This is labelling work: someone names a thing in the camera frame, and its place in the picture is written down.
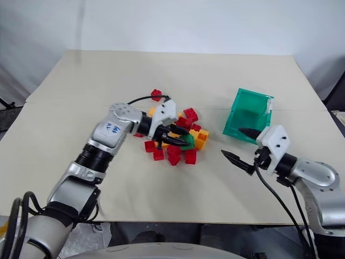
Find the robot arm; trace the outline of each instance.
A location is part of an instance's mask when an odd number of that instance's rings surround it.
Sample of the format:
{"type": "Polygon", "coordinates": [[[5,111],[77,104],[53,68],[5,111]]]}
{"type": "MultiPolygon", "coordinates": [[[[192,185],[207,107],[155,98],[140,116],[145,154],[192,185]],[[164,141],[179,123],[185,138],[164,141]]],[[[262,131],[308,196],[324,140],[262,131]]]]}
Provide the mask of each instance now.
{"type": "Polygon", "coordinates": [[[176,120],[176,104],[171,99],[157,107],[152,118],[128,104],[113,104],[55,185],[45,210],[29,218],[21,252],[20,248],[12,251],[13,258],[57,258],[72,228],[78,222],[85,222],[94,210],[101,192],[97,185],[102,183],[127,133],[147,135],[160,143],[187,146],[183,139],[167,135],[169,131],[188,133],[170,125],[176,120]]]}
{"type": "MultiPolygon", "coordinates": [[[[240,131],[259,145],[255,163],[270,175],[276,173],[279,183],[288,180],[302,194],[319,258],[344,258],[345,196],[339,174],[323,162],[286,153],[290,140],[282,126],[266,127],[262,132],[247,128],[240,131]]],[[[250,175],[254,173],[254,166],[230,152],[222,152],[234,165],[250,175]]]]}

